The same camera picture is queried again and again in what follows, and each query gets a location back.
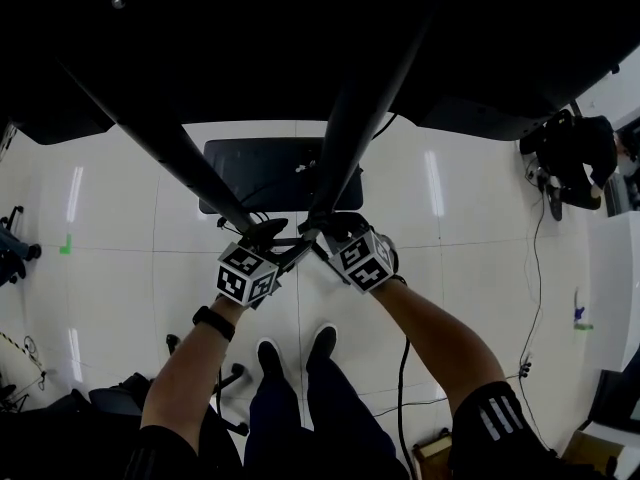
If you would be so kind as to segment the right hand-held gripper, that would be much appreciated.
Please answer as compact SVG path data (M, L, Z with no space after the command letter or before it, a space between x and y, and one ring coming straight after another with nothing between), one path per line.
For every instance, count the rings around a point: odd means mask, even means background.
M337 242L349 240L330 258L318 242L318 230L303 224L298 232L311 243L310 250L320 260L329 259L329 264L360 293L370 292L397 273L395 249L359 213L336 212L328 217L328 235Z

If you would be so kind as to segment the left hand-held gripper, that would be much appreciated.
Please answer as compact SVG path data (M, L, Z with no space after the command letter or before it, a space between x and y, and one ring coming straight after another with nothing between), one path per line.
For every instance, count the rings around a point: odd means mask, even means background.
M279 278L292 260L301 260L311 243L276 237L288 225L287 218L268 219L252 225L244 238L232 242L218 258L216 288L219 295L241 305L260 305L282 287Z

